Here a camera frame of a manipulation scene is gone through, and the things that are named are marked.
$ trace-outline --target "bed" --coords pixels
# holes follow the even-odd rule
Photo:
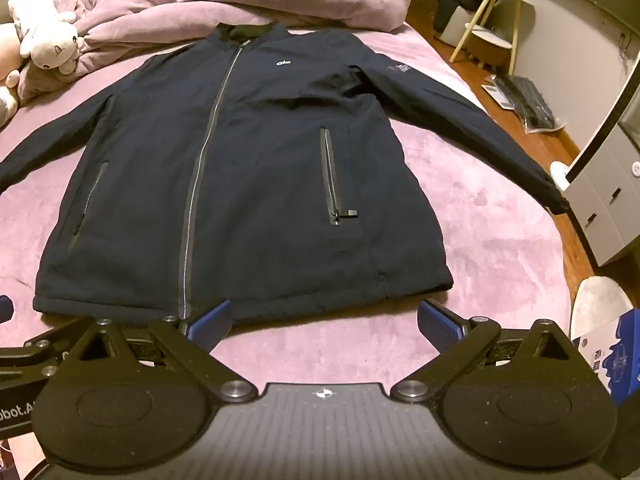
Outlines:
[[[407,24],[391,32],[353,32],[373,50],[421,70],[481,106],[466,83]],[[36,127],[161,51],[156,45],[31,100],[0,133],[0,160]],[[481,314],[509,328],[525,328],[545,317],[567,330],[571,306],[562,242],[546,210],[500,173],[433,132],[395,120],[392,124],[444,234],[455,285],[436,299],[460,316]],[[43,318],[31,301],[40,254],[79,156],[72,153],[47,164],[0,195],[0,294],[15,305],[14,318],[0,325],[2,346],[21,346],[62,321]],[[437,355],[417,329],[418,303],[419,298],[406,298],[331,318],[243,328],[212,355],[258,388],[267,382],[380,382],[388,388]],[[41,452],[33,435],[13,439],[11,446],[24,477],[40,461]]]

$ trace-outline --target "white plush toy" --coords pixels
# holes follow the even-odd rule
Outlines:
[[[13,23],[0,25],[0,126],[4,126],[18,111],[18,69],[24,60],[20,56],[20,39]]]
[[[31,56],[45,70],[58,68],[70,74],[83,45],[72,25],[76,14],[58,12],[52,0],[9,0],[9,12],[20,37],[20,55]]]

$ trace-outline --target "blue and white box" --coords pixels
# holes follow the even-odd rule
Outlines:
[[[624,313],[574,344],[616,404],[640,388],[640,310]]]

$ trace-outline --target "zipper pull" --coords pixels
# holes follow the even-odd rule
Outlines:
[[[334,209],[334,218],[339,220],[340,218],[357,218],[358,212],[355,209]]]
[[[80,232],[80,228],[82,227],[82,222],[84,222],[84,213],[82,213],[82,216],[80,217],[80,221],[78,222],[78,225],[74,229],[74,236],[78,236],[78,233]]]

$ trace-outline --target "pink comforter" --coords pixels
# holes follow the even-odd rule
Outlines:
[[[393,34],[357,35],[374,50],[478,103],[469,87],[410,27]],[[34,128],[70,111],[146,57],[116,63],[61,94],[43,96],[23,107],[0,134],[0,160]],[[429,197],[444,233],[455,284],[439,300],[460,316],[482,314],[505,327],[524,328],[546,317],[568,330],[570,299],[562,242],[548,213],[515,184],[433,132],[392,124],[406,163]],[[49,328],[31,308],[34,280],[78,159],[75,153],[47,164],[0,196],[0,294],[15,303],[14,318],[0,325],[0,346],[20,346]],[[268,381],[379,381],[388,388],[437,354],[417,329],[416,306],[416,300],[408,299],[350,313],[352,317],[237,333],[212,354],[259,388]],[[22,473],[41,458],[33,436],[14,439],[11,446]]]
[[[333,23],[390,32],[404,22],[411,0],[53,0],[72,10],[84,47],[75,72],[42,70],[29,63],[20,75],[21,102],[70,82],[125,56],[157,46],[204,38],[220,22],[287,27]]]

